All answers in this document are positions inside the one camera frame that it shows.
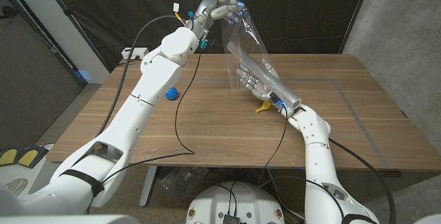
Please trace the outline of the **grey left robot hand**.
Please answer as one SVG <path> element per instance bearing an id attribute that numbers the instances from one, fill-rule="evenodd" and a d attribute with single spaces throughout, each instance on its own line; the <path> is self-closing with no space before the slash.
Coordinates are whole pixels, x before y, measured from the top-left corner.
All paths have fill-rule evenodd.
<path id="1" fill-rule="evenodd" d="M 237 22 L 243 9 L 245 4 L 239 0 L 202 0 L 193 19 L 187 21 L 187 28 L 201 39 L 208 33 L 214 21 L 224 19 L 230 23 Z"/>

